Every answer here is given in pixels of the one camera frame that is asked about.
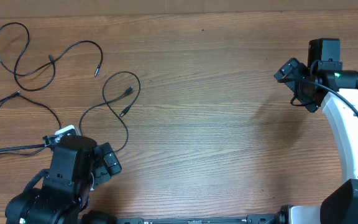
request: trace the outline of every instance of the black cable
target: black cable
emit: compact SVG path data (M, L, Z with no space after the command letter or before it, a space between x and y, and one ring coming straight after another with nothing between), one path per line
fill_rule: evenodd
M311 101L309 103L294 104L293 102L296 100L296 98L297 98L297 95L294 94L293 98L290 100L290 104L292 106L309 106L309 105L312 105L313 103L315 103L314 101Z
M138 84L139 84L139 89L137 90L137 94L136 94L134 100L132 100L132 103L130 103L130 105L127 106L125 109L123 109L123 111L121 112L121 114L118 115L118 114L110 107L109 103L114 103L114 102L116 102L116 101L118 101L118 100L121 100L121 99L124 98L125 96L131 94L132 91L133 91L133 87L128 88L121 96L118 96L117 98L115 98L115 99L113 99L113 100L111 100L111 101L107 101L107 100L106 100L106 97L105 97L105 95L104 95L104 88L106 87L106 85L107 85L107 83L109 82L109 80L112 79L112 77L115 77L116 75L122 74L122 73L128 73L128 74L131 74L131 75L135 76L135 78L136 78L136 80L137 80L137 82L138 82ZM83 120L85 114L86 114L88 111L92 110L93 108L96 108L96 107L102 106L102 105L107 105L107 106L109 107L109 109L111 110L111 112L112 112L112 113L117 117L117 119L121 122L121 124L123 125L123 127L125 128L125 131L126 131L126 133L127 133L127 136L126 136L126 140L125 140L124 145L122 145L122 147L119 148L118 150L115 150L114 153L117 153L117 152L121 151L121 150L126 146L126 144L128 143L128 139L129 139L128 127L125 125L124 121L123 121L121 118L122 118L123 116L125 116L125 114L128 113L129 109L130 109L131 106L135 103L135 101L136 101L136 99L138 98L139 94L140 94L140 80L139 80L139 78L137 77L137 75L135 75L135 74L132 73L132 72L127 72L127 71L121 71L121 72L117 72L117 73L112 74L112 75L104 82L104 85L103 85L103 88L102 88L102 97L103 97L104 103L100 103L100 104L98 104L98 105L92 106L91 108L87 109L87 110L85 111L85 113L82 114L81 119L80 119L80 123L79 123L79 125L78 125L78 126L79 126L79 129L80 129L80 131L81 131L81 133L83 133L82 130L81 130L81 123L82 123L82 120Z
M21 98L23 98L23 99L29 101L30 103L33 103L33 104L38 105L38 106L42 106L42 107L46 108L47 110L49 110L49 112L51 112L51 113L54 115L54 117L56 118L56 120L57 120L57 122L58 122L58 124L59 124L59 129L62 128L62 124L61 124L61 122L60 122L58 116L55 114L55 112L53 112L48 106L45 106L45 105L43 105L43 104L41 104L41 103L38 103L38 102L34 102L34 101L32 101L32 100L30 100L30 99L28 99L28 98L26 98L26 97L20 95L20 92L19 92L19 91L17 91L17 92L15 92L15 93L11 94L10 96L7 96L7 97L1 99L1 100L0 100L0 108L1 108L1 106L2 106L5 102L7 102L8 100L10 100L11 98L14 98L14 97L16 97L16 96L19 96L19 97L21 97ZM38 149L38 150L36 150L36 151L34 151L34 152L31 152L31 153L6 152L6 151L16 151L16 150L24 149L23 147L24 147L25 149L34 149L34 148L40 147L40 149ZM2 150L2 152L0 152L0 155L33 156L33 155L35 155L36 153L38 153L38 152L44 150L46 147L47 147L47 146L45 146L44 144L36 145L36 147L31 147L31 148L28 148L27 146L10 147L10 148L5 148L5 149L0 149L0 150Z
M114 102L116 102L116 101L121 100L121 99L124 98L124 97L125 97L125 95L122 94L121 96L119 96L119 97L117 97L117 98L115 98L115 99L113 99L113 100L110 100L109 103L114 103ZM81 134L82 134L81 124L82 124L82 120L84 119L84 116L85 116L90 110L92 110L93 108L97 108L98 106L102 106L102 105L106 105L106 103L100 103L100 104L98 104L98 105L94 105L94 106L90 107L89 109L87 109L87 110L82 114L82 116L81 116L81 118L80 118L80 123L79 123L79 125L78 125L78 128L80 129L80 133L81 133Z
M24 187L23 193L31 191L35 187L35 185L48 173L49 169L42 169L40 172L38 172L38 174L36 174Z
M79 42L77 42L77 43L71 44L71 45L70 45L61 55L59 55L59 57L57 57L55 60L52 58L51 55L49 55L48 57L49 57L50 62L46 63L45 65L42 65L41 67L35 69L35 70L32 71L32 72L29 72L29 73L26 73L26 74L18 74L18 73L16 73L17 65L19 64L19 60L21 59L22 55L24 54L25 50L27 49L27 47L28 47L29 44L30 44L30 33L29 33L29 30L26 28L26 26L23 25L23 24L21 24L20 22L10 22L10 23L7 23L7 24L3 25L2 27L0 27L0 31L2 31L3 28L5 28L5 27L7 27L7 26L9 26L9 25L13 25L13 24L17 24L17 25L20 25L20 26L24 27L25 31L27 32L27 42L26 42L26 44L25 44L25 46L24 46L22 52L20 53L20 55L18 56L18 58L17 58L17 60L16 60L15 67L14 67L14 70L13 70L13 71L10 70L10 69L8 69L8 68L6 67L6 65L4 64L4 62L2 62L1 58L0 58L0 63L1 63L1 65L2 65L8 72L10 72L10 73L13 74L13 77L14 77L14 79L15 79L15 82L16 82L17 85L18 85L20 88L22 88L23 90L26 90L26 91L38 91L38 90L42 90L42 89L44 89L45 87L47 87L47 86L52 82L52 80L55 78L55 75L56 75L55 62L57 62L58 60L60 60L60 58L61 58L65 53L67 53L67 51L70 50L72 47L74 47L74 46L76 46L76 45L78 45L78 44L82 44L82 43L91 43L91 44L94 44L94 45L97 46L97 48L100 50L101 59L100 59L100 62L99 62L98 67L96 68L96 71L95 71L94 75L96 76L96 75L98 74L99 69L100 69L100 67L101 67L101 65L102 65L102 62L103 62L103 51L102 51L101 47L100 47L97 43L95 43L95 42L93 42L93 41L90 41L90 40L82 40L82 41L79 41ZM44 67L46 67L46 66L48 66L48 65L52 65L52 66L53 66L53 75L52 75L52 78L51 78L44 86L42 86L42 87L40 87L40 88L35 88L35 89L28 89L28 88L23 87L23 86L19 83L19 81L18 81L18 79L17 79L18 76L20 76L20 77L26 77L26 76L32 75L32 74L34 74L35 72L38 72L39 70L43 69Z
M17 151L22 149L36 149L38 147L44 147L44 144L37 144L37 145L31 145L31 146L17 146L17 147L8 147L0 149L0 152L7 152L7 151Z
M332 94L334 94L336 97L338 97L339 99L341 99L348 107L350 107L350 109L354 112L354 116L358 117L358 110L349 102L347 101L343 96L341 96L339 93L337 93L336 91L322 85L319 83L315 83L309 80L303 80L303 79L297 79L297 78L282 78L280 80L277 80L278 83L286 83L286 82L301 82L301 83L307 83L310 85L314 85L317 86L318 88L324 89Z
M86 208L88 208L88 205L90 204L90 201L91 201L91 197L90 197L90 195L88 194L88 198L86 199L86 202L85 202L84 206L81 208L80 212L82 212L83 210L85 210Z

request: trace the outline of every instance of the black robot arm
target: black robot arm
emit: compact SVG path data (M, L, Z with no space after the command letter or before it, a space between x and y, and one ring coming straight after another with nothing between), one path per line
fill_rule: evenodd
M96 141L76 135L55 139L58 141L49 142L53 150L50 168L41 170L9 202L5 211L7 224L77 223L78 214L89 204L90 190L121 172L110 144L97 146ZM42 177L42 188L34 188ZM93 212L86 217L96 220L97 215Z

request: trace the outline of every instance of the wooden surface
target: wooden surface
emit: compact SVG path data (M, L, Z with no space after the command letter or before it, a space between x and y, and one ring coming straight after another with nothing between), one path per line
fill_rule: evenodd
M31 43L20 64L28 72L70 44L93 40L104 51L79 45L57 62L46 89L22 94L50 106L64 126L103 101L110 74L132 71L142 92L125 116L127 147L117 156L123 172L91 194L92 209L119 217L233 217L276 212L281 205L321 203L341 184L333 134L321 110L290 106L292 92L273 74L291 57L307 62L308 41L340 38L344 69L358 70L358 11L248 12L162 16L19 19ZM0 26L11 22L0 20ZM9 68L25 43L20 27L0 34ZM51 68L21 79L43 85ZM135 79L107 87L114 98ZM17 91L0 65L0 99ZM133 95L114 105L122 110ZM48 111L21 99L0 110L0 147L39 144L57 123ZM108 108L91 111L84 135L119 148L124 128ZM11 198L52 154L0 156L0 223Z
M0 0L0 18L358 9L358 0Z

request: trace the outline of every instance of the cable connector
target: cable connector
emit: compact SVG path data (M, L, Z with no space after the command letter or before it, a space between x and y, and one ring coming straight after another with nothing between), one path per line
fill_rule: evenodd
M53 60L52 55L48 55L48 58L49 58L49 60L50 60L50 63L55 63L55 61Z
M121 112L121 114L119 114L120 117L125 116L125 114L128 113L129 109L131 108L131 106L127 106L125 109L123 109L123 111Z
M129 87L127 90L125 90L125 92L124 92L124 96L129 96L131 93L133 93L134 92L134 87L133 86L131 86L131 87Z
M16 92L12 93L12 94L9 96L9 98L13 98L13 97L19 96L19 95L20 95L20 91L16 91Z
M100 66L101 66L101 65L98 65L98 67L97 67L97 69L96 69L96 71L95 71L95 73L94 73L94 76L95 76L95 77L96 77L96 76L98 75L98 73L99 73Z

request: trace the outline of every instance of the wooden table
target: wooden table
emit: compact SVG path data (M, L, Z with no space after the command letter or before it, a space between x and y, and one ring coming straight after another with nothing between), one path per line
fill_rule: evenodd
M124 120L123 172L91 193L89 208L119 217L233 217L274 213L281 205L321 203L341 184L328 121L290 106L292 92L273 74L291 57L307 62L308 41L341 39L344 69L358 70L358 11L248 12L163 16L19 19L31 43L20 72L29 72L79 40L59 62L55 80L24 96L50 106L63 126L103 101L110 74L132 71L142 92ZM0 20L0 26L11 20ZM9 68L25 44L22 28L0 34ZM51 74L21 79L43 85ZM114 78L106 96L135 85ZM0 65L0 99L19 90ZM121 111L133 98L114 105ZM19 98L0 110L0 147L42 143L58 126L50 113ZM91 111L84 135L119 148L125 131L107 107ZM0 156L0 223L11 198L50 165L52 153Z

